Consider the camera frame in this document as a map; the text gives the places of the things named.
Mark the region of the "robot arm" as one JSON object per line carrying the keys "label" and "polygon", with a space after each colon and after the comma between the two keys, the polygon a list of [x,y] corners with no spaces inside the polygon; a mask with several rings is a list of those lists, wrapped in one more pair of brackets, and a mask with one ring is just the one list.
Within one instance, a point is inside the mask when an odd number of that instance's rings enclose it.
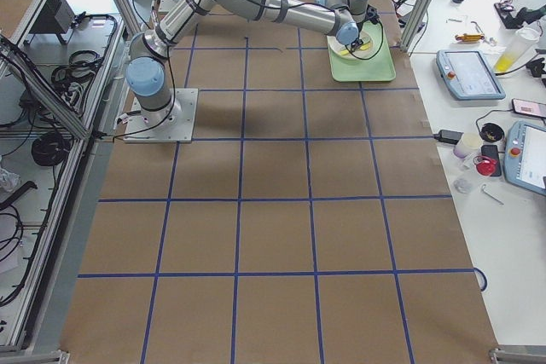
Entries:
{"label": "robot arm", "polygon": [[131,42],[125,79],[140,104],[147,127],[160,127],[180,112],[175,92],[166,79],[166,63],[171,50],[215,5],[247,20],[267,20],[320,32],[349,50],[361,44],[364,22],[378,20],[369,0],[177,0],[158,24],[139,32]]}

